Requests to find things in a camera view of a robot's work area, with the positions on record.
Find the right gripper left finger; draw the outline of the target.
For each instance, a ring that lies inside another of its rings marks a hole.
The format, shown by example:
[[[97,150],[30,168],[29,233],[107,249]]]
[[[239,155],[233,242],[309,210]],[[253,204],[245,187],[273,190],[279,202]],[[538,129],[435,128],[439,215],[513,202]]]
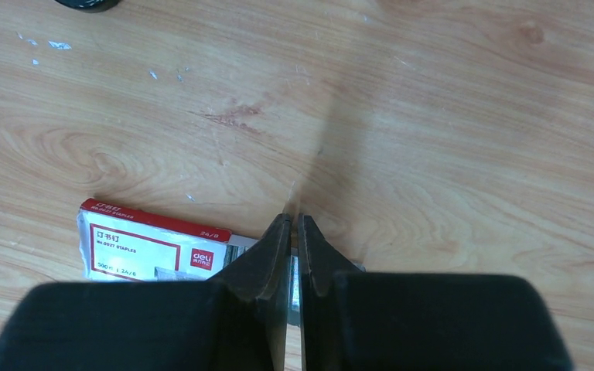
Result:
[[[0,335],[0,370],[281,370],[291,219],[205,281],[33,288]]]

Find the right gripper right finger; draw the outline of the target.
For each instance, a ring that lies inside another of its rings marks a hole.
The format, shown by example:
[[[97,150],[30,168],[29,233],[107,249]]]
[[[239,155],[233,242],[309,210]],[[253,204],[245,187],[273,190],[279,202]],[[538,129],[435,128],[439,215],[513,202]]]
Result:
[[[305,370],[571,370],[542,296],[503,274],[371,273],[298,219]]]

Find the black stapler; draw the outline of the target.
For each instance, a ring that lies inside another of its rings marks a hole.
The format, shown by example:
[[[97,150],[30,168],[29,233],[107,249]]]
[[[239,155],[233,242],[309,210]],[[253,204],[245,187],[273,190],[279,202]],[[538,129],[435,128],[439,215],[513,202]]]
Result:
[[[115,7],[119,0],[56,0],[57,3],[80,12],[105,12]]]

